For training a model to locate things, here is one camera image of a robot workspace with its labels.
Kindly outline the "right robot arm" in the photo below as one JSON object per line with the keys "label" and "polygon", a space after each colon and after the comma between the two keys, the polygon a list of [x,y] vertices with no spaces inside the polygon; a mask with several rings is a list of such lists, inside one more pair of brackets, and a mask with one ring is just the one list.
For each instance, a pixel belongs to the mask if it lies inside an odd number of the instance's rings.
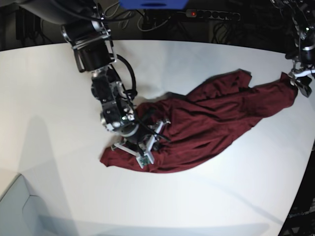
{"label": "right robot arm", "polygon": [[17,4],[61,26],[64,39],[71,45],[77,68],[91,72],[93,96],[101,103],[100,121],[121,139],[112,145],[135,157],[144,168],[153,164],[153,149],[163,139],[167,124],[160,120],[147,124],[153,111],[139,116],[133,104],[137,96],[136,79],[129,62],[114,51],[114,44],[100,4],[93,0],[19,0]]}

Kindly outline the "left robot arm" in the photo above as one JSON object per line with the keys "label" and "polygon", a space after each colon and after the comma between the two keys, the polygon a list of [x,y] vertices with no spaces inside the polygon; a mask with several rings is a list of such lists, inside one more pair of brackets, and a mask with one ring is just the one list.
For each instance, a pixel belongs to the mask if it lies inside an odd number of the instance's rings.
{"label": "left robot arm", "polygon": [[285,58],[293,62],[289,72],[291,84],[301,94],[309,97],[310,84],[315,78],[315,2],[313,0],[272,0],[279,11],[287,13],[293,23],[292,36],[295,49],[286,53]]}

